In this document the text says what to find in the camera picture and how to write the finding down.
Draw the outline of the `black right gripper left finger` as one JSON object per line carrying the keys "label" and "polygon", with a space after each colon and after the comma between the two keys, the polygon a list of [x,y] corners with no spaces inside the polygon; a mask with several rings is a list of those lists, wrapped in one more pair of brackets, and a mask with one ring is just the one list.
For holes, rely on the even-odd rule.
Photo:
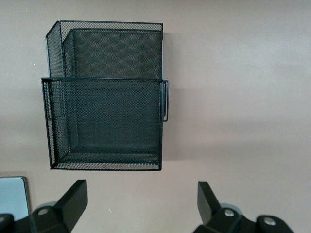
{"label": "black right gripper left finger", "polygon": [[77,180],[53,206],[40,207],[20,220],[0,214],[0,233],[71,233],[87,204],[87,181]]}

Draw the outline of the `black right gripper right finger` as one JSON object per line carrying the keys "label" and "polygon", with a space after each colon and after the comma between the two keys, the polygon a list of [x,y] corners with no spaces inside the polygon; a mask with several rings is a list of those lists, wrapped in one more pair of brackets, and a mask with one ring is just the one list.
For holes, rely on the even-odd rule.
{"label": "black right gripper right finger", "polygon": [[193,233],[293,233],[282,219],[261,215],[253,222],[233,205],[221,205],[208,182],[199,181],[197,207],[203,224]]}

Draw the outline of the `silver closed laptop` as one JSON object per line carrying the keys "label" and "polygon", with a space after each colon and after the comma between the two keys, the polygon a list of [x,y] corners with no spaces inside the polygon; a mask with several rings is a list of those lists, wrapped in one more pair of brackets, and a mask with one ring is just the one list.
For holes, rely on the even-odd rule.
{"label": "silver closed laptop", "polygon": [[0,214],[15,220],[29,215],[28,184],[25,177],[0,177]]}

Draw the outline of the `black mesh two-tier tray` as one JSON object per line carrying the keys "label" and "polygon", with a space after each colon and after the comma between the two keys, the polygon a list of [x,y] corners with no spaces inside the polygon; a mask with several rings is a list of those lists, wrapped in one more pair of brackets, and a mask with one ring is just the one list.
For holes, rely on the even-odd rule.
{"label": "black mesh two-tier tray", "polygon": [[42,91],[51,169],[162,169],[162,23],[60,20]]}

